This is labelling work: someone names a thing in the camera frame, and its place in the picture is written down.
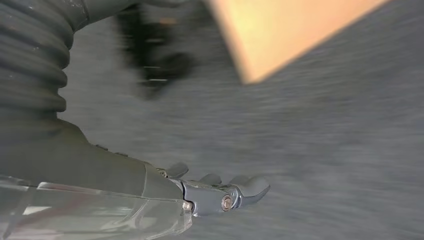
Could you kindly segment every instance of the clear plastic shield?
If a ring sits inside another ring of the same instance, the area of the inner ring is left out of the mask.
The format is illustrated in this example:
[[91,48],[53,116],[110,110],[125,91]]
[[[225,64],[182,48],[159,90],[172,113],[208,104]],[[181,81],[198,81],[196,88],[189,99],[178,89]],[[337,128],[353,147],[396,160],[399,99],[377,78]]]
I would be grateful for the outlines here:
[[181,199],[139,196],[0,175],[0,240],[150,240],[187,230]]

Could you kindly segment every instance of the wooden block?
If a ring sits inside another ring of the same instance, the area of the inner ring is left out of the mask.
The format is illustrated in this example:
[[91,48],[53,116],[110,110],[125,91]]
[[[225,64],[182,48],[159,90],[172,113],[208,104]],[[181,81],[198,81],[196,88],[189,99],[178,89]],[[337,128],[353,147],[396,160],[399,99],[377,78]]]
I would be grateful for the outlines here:
[[243,83],[260,83],[389,0],[209,0]]

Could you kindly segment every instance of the gray floor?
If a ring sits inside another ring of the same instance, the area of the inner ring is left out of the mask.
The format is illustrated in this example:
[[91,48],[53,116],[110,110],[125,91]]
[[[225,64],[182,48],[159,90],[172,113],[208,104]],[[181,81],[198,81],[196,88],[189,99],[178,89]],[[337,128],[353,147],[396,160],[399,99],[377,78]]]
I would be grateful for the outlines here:
[[110,19],[76,34],[61,90],[61,116],[93,143],[190,178],[271,182],[261,204],[168,239],[424,239],[424,1],[393,1],[255,86],[193,8],[153,11],[180,18],[175,47],[199,61],[158,100],[137,97]]

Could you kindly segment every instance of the robotic hand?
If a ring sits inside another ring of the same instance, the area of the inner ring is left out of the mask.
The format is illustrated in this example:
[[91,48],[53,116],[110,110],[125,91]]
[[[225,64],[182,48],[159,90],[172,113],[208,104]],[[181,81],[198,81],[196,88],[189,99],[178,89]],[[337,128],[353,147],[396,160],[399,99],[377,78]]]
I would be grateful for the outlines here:
[[261,200],[270,189],[270,184],[263,177],[236,176],[228,184],[222,184],[221,178],[208,174],[200,180],[181,180],[189,168],[178,163],[169,169],[157,169],[164,177],[171,179],[182,190],[184,206],[193,216],[202,217],[228,212]]

